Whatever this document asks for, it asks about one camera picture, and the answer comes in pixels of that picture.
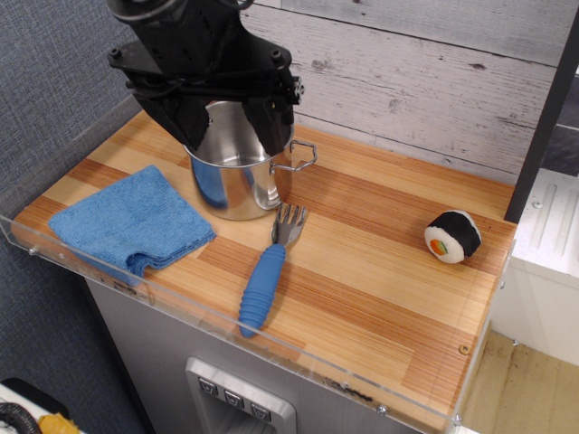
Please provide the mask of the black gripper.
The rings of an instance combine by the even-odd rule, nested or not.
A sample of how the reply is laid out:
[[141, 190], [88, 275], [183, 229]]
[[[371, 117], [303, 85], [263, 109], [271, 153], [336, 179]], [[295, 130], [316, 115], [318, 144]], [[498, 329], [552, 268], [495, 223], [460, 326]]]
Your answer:
[[[175, 90], [247, 100], [242, 103], [246, 118], [266, 154], [276, 156], [291, 138], [291, 104], [299, 104], [303, 86], [290, 72], [288, 50], [245, 29], [241, 11], [249, 6], [237, 1], [109, 1], [109, 11], [137, 39], [112, 49], [108, 61], [149, 98]], [[134, 97], [180, 144], [198, 149], [209, 127], [200, 101]]]

